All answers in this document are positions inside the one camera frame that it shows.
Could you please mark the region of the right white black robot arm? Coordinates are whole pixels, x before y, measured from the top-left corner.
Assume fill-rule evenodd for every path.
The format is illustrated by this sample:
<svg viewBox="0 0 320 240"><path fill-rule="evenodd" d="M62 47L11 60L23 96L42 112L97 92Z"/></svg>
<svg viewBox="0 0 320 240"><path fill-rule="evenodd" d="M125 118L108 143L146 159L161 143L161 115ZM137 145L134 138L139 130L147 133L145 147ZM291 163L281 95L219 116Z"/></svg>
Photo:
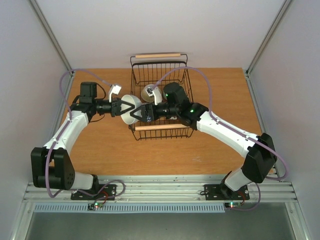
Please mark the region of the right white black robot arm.
<svg viewBox="0 0 320 240"><path fill-rule="evenodd" d="M225 200L234 197L241 187L265 180L277 161L270 135L258 136L231 125L206 106L191 102L176 82L165 85L163 91L166 102L144 103L133 109L130 116L144 123L176 117L182 125L208 134L240 154L244 158L243 165L228 173L219 185Z"/></svg>

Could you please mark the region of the black wire dish rack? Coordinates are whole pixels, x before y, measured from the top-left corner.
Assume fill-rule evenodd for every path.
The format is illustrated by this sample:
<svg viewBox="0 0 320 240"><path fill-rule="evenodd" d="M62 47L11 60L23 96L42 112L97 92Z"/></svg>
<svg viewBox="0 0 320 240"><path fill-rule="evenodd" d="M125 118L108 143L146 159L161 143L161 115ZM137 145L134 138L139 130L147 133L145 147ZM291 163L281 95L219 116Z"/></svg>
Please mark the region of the black wire dish rack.
<svg viewBox="0 0 320 240"><path fill-rule="evenodd" d="M175 68L178 70L170 73L157 86L162 93L162 102L167 101L163 88L169 83L176 82L181 85L190 101L193 101L193 91L189 72L181 67L187 66L188 55L185 53L140 53L130 57L131 64L131 89L130 94L138 97L143 104L141 91L146 85L155 84L165 74ZM189 138L193 130L184 125L178 126L176 117L161 117L153 122L138 121L129 125L134 138L141 140L157 140L172 138Z"/></svg>

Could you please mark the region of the plain white ribbed bowl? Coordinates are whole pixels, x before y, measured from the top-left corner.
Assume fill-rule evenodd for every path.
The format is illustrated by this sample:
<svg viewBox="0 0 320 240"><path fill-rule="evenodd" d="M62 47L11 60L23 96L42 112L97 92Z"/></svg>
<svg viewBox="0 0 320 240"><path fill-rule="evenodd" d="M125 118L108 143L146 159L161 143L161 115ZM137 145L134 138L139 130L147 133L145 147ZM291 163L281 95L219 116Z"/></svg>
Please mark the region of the plain white ribbed bowl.
<svg viewBox="0 0 320 240"><path fill-rule="evenodd" d="M137 123L138 119L131 116L131 112L142 105L141 100L137 96L130 94L124 95L121 100L123 101L121 104L121 119L123 122L127 125Z"/></svg>

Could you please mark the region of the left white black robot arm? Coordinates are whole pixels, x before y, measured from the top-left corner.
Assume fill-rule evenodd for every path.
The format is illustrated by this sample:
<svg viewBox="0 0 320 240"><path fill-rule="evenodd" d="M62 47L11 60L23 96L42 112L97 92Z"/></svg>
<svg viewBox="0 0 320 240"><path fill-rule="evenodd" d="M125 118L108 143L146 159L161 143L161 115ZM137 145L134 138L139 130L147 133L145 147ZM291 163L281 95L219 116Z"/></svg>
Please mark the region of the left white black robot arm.
<svg viewBox="0 0 320 240"><path fill-rule="evenodd" d="M30 154L33 184L37 188L45 188L51 198L56 197L52 191L60 193L63 190L78 190L89 199L96 199L101 193L98 177L75 171L70 153L84 128L96 114L110 114L112 117L126 113L125 105L133 110L133 104L118 95L122 87L113 84L102 98L98 97L96 82L83 82L80 93L68 108L68 113L62 125L54 136L42 147L35 147Z"/></svg>

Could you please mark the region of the yellow patterned bowl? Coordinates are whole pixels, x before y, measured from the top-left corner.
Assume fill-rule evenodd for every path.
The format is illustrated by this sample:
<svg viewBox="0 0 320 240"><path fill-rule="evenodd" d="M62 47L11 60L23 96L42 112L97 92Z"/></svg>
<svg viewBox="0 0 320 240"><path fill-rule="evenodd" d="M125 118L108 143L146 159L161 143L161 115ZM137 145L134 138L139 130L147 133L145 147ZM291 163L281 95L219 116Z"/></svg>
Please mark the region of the yellow patterned bowl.
<svg viewBox="0 0 320 240"><path fill-rule="evenodd" d="M149 96L149 94L148 94L148 89L151 88L152 86L153 86L153 84L146 85L140 93L142 100L146 103L153 103L154 102L154 96Z"/></svg>

